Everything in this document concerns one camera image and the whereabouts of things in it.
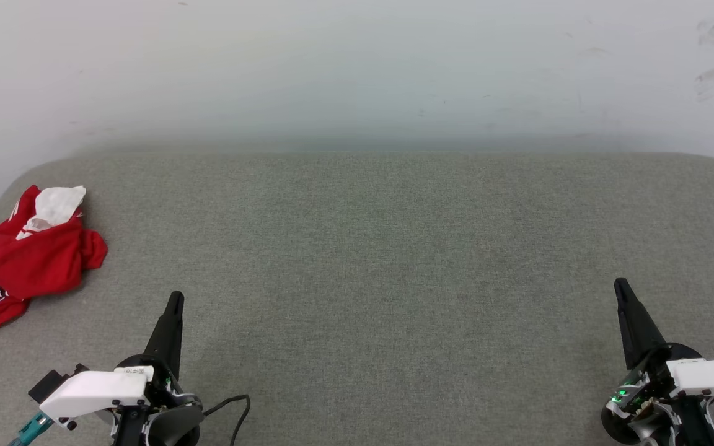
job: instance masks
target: cable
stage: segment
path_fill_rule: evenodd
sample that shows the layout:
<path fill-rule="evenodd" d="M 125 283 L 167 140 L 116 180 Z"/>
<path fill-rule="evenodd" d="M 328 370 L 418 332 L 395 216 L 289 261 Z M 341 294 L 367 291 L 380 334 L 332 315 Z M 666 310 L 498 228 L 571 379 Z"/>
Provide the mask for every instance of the cable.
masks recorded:
<path fill-rule="evenodd" d="M 239 428 L 241 427 L 241 423 L 244 423 L 244 418 L 247 417 L 247 413 L 250 412 L 250 395 L 239 395 L 237 397 L 233 398 L 228 398 L 222 403 L 217 404 L 216 406 L 213 406 L 211 409 L 206 410 L 206 412 L 203 412 L 203 415 L 205 417 L 208 417 L 210 414 L 218 411 L 219 409 L 222 409 L 223 407 L 227 406 L 230 403 L 233 403 L 233 401 L 241 401 L 241 400 L 247 400 L 247 406 L 244 407 L 244 412 L 241 413 L 241 418 L 239 418 L 239 422 L 236 423 L 236 428 L 233 429 L 233 435 L 230 436 L 230 446 L 233 446 L 236 442 L 236 435 L 239 433 Z"/>

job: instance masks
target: white wall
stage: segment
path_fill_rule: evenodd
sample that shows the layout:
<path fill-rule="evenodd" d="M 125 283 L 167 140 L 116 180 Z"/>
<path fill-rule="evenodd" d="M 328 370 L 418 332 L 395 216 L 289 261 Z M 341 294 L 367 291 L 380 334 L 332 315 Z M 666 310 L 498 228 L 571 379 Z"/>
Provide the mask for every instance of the white wall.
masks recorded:
<path fill-rule="evenodd" d="M 134 149 L 714 156 L 714 0 L 0 1 L 0 194 Z"/>

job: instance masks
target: white label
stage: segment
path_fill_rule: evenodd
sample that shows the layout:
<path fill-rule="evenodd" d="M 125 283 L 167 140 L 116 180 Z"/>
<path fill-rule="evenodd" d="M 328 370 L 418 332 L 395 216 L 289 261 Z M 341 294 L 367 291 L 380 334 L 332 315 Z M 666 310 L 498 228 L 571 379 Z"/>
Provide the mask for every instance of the white label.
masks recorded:
<path fill-rule="evenodd" d="M 117 367 L 114 370 L 117 373 L 137 373 L 145 375 L 148 378 L 148 383 L 153 381 L 153 366 Z"/>
<path fill-rule="evenodd" d="M 666 364 L 686 364 L 687 362 L 702 362 L 704 358 L 677 359 L 676 361 L 666 361 Z"/>

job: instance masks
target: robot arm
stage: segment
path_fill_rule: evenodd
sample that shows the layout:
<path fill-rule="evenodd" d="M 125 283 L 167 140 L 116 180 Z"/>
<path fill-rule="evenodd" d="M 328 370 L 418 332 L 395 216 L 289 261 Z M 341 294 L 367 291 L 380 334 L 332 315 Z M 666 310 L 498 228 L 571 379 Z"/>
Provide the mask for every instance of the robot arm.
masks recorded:
<path fill-rule="evenodd" d="M 614 286 L 630 372 L 602 410 L 606 432 L 623 444 L 714 445 L 714 360 L 665 342 L 627 280 Z"/>
<path fill-rule="evenodd" d="M 144 353 L 125 359 L 113 372 L 96 372 L 79 364 L 72 375 L 51 370 L 29 390 L 40 404 L 40 412 L 20 430 L 12 446 L 28 446 L 34 438 L 56 423 L 68 430 L 76 428 L 74 418 L 96 413 L 111 425 L 114 446 L 195 446 L 199 424 L 221 408 L 219 404 L 203 412 L 200 398 L 184 393 L 178 383 L 183 294 L 175 291 L 159 317 Z M 247 400 L 241 421 L 249 412 Z"/>

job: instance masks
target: gray table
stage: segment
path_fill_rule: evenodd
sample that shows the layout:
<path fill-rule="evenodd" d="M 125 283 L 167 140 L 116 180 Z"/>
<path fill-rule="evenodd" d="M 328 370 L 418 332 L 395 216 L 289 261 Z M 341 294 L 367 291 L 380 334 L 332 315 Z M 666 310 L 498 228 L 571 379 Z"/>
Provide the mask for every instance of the gray table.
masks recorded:
<path fill-rule="evenodd" d="M 187 296 L 181 381 L 252 395 L 237 444 L 609 445 L 612 283 L 714 357 L 714 160 L 688 155 L 108 155 L 32 170 L 89 190 L 110 254 L 0 330 L 0 444 L 51 368 L 108 370 Z M 226 444 L 241 407 L 202 426 Z M 107 443 L 96 418 L 39 444 Z"/>

